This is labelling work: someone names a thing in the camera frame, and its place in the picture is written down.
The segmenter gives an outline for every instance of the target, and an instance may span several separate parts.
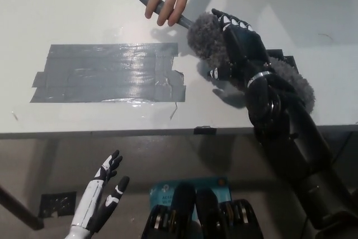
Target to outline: white table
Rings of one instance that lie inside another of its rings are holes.
[[[1,138],[251,131],[247,110],[224,103],[198,73],[186,30],[158,27],[138,0],[0,0],[0,7]],[[193,20],[213,7],[250,22],[268,49],[294,56],[315,89],[312,117],[321,129],[358,129],[358,0],[190,0],[185,15]],[[178,43],[173,69],[187,86],[172,119],[174,103],[30,103],[51,44],[158,42]]]

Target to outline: robotic arm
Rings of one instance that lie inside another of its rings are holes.
[[[94,178],[88,183],[73,217],[70,232],[65,239],[91,238],[94,233],[100,231],[111,217],[127,188],[129,177],[124,176],[115,187],[113,193],[107,197],[99,208],[98,206],[101,201],[102,191],[108,181],[117,174],[115,170],[118,168],[122,158],[119,155],[119,151],[115,151],[107,158]]]
[[[230,63],[208,75],[245,86],[246,107],[257,140],[277,175],[288,182],[315,229],[316,238],[357,238],[358,207],[332,169],[332,155],[294,88],[270,67],[258,33],[213,10]]]

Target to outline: cable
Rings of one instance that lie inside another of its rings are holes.
[[[353,132],[350,132],[349,135],[347,136],[347,138],[345,139],[345,141],[343,142],[343,145],[341,146],[341,148],[338,150],[336,156],[334,157],[333,161],[332,161],[332,165],[334,165],[338,158],[342,155],[342,152],[344,151],[344,149],[346,148],[349,140],[351,139],[353,135]],[[303,238],[304,234],[305,234],[305,231],[306,231],[306,227],[307,227],[307,224],[308,224],[308,217],[306,217],[306,219],[304,220],[304,223],[303,223],[303,227],[302,227],[302,231],[301,231],[301,235],[300,235],[300,239]]]

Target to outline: tape piece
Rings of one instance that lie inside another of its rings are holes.
[[[52,45],[31,102],[184,102],[176,43]]]

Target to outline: gray floor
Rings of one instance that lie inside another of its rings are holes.
[[[332,139],[333,149],[339,148],[343,136]],[[354,135],[337,162],[349,187],[358,182],[357,143]],[[0,140],[0,184],[37,214],[43,193],[77,191],[79,201],[98,166],[116,149],[124,156],[119,175],[130,176],[131,183],[96,238],[140,238],[149,213],[148,190],[158,181],[227,175],[233,198],[253,205],[265,239],[299,239],[304,213],[250,136]],[[64,238],[71,219],[46,219],[45,229],[34,232],[0,207],[1,238]],[[308,227],[304,238],[312,234]]]

